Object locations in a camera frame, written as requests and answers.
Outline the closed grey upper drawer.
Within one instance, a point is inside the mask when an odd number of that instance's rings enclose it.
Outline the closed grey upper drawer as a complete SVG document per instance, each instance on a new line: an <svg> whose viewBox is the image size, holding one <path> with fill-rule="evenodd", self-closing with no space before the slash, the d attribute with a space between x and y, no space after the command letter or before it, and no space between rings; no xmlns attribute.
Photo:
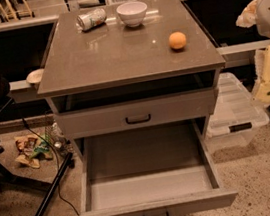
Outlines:
<svg viewBox="0 0 270 216"><path fill-rule="evenodd" d="M57 113L54 117L64 136L73 139L205 117L214 112L217 95L216 89L179 93L158 99Z"/></svg>

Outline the grey drawer cabinet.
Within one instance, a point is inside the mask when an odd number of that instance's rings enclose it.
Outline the grey drawer cabinet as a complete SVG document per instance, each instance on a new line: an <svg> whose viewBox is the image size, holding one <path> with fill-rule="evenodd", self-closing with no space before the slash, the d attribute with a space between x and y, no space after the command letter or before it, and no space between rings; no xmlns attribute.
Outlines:
<svg viewBox="0 0 270 216"><path fill-rule="evenodd" d="M147 0L147 9L130 28L110 5L105 24L89 32L80 31L76 13L60 15L38 89L55 114L217 90L224 59L181 1ZM173 32L185 34L184 48L170 48ZM211 115L180 121L201 131ZM68 139L81 155L93 136Z"/></svg>

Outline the white ceramic bowl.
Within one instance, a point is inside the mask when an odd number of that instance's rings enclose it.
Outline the white ceramic bowl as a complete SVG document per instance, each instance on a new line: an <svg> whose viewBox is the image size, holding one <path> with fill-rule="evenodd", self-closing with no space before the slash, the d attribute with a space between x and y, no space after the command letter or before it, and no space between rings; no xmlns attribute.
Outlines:
<svg viewBox="0 0 270 216"><path fill-rule="evenodd" d="M126 26L137 27L146 17L147 4L140 1L130 1L119 5L116 11Z"/></svg>

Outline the snack bags on floor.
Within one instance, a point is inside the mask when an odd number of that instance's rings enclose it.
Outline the snack bags on floor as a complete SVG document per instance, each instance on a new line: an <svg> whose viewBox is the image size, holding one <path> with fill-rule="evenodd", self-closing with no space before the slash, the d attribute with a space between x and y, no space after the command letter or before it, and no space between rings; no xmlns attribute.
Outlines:
<svg viewBox="0 0 270 216"><path fill-rule="evenodd" d="M27 167L40 168L40 158L53 160L49 145L36 134L14 138L18 150L15 161Z"/></svg>

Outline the black chair base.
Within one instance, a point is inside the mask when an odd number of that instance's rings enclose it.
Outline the black chair base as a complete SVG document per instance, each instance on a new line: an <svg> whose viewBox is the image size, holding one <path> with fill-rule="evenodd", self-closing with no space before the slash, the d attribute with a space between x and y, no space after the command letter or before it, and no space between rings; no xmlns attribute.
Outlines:
<svg viewBox="0 0 270 216"><path fill-rule="evenodd" d="M72 159L72 154L67 153L52 183L14 175L7 170L6 167L0 164L0 183L11 184L14 186L17 185L22 188L30 188L44 192L44 198L35 213L35 216L44 216L46 209L48 208L48 205L50 204L52 197L55 195L55 191L57 190L57 187L59 186L59 183L66 172L65 170L72 164Z"/></svg>

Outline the lying soda can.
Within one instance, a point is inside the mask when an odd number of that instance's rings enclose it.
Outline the lying soda can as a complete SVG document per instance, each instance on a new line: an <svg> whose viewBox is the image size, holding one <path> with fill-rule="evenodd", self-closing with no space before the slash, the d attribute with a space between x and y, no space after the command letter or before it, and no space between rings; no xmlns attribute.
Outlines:
<svg viewBox="0 0 270 216"><path fill-rule="evenodd" d="M91 10L90 12L84 13L77 16L77 23L82 28L82 31L89 31L103 23L105 23L107 13L102 8Z"/></svg>

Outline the orange fruit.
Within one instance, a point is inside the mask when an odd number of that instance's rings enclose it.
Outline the orange fruit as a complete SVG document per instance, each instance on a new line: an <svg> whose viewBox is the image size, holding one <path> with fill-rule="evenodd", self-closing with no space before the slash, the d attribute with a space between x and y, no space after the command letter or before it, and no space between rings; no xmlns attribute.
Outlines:
<svg viewBox="0 0 270 216"><path fill-rule="evenodd" d="M184 48L187 43L186 36L182 32L173 32L170 34L168 41L170 48L174 50L180 50L181 48Z"/></svg>

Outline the clear plastic storage box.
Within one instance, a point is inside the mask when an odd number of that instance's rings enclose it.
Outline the clear plastic storage box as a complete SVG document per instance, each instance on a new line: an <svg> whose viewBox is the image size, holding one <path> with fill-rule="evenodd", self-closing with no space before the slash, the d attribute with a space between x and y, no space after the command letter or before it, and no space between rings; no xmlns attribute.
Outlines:
<svg viewBox="0 0 270 216"><path fill-rule="evenodd" d="M219 75L218 97L207 127L207 146L213 152L247 146L269 116L233 73Z"/></svg>

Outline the open grey drawer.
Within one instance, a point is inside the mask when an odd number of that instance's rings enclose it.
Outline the open grey drawer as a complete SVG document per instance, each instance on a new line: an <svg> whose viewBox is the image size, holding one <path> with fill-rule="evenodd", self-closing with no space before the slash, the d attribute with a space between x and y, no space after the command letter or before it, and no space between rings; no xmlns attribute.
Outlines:
<svg viewBox="0 0 270 216"><path fill-rule="evenodd" d="M180 216L233 203L192 120L84 141L79 216Z"/></svg>

